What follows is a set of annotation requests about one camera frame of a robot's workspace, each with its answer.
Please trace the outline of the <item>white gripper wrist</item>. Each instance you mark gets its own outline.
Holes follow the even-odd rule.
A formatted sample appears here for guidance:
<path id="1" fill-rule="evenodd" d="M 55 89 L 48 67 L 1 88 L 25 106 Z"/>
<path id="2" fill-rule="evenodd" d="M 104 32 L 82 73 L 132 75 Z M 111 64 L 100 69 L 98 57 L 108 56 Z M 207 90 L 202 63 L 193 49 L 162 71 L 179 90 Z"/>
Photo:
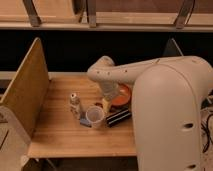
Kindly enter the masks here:
<path id="1" fill-rule="evenodd" d="M 108 100 L 112 100 L 119 94 L 119 86 L 114 82 L 101 82 L 99 86 L 104 97 L 102 99 L 103 111 L 108 114 L 111 108 L 111 103 Z"/>

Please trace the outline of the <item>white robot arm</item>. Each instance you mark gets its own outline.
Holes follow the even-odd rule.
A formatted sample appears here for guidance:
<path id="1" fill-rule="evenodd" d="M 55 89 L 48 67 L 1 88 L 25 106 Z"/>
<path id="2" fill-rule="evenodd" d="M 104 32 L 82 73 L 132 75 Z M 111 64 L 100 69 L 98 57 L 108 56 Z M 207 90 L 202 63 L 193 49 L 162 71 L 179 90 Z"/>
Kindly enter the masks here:
<path id="1" fill-rule="evenodd" d="M 213 66 L 197 56 L 116 66 L 101 57 L 87 71 L 103 95 L 133 86 L 131 111 L 139 171 L 201 171 L 201 106 L 213 91 Z"/>

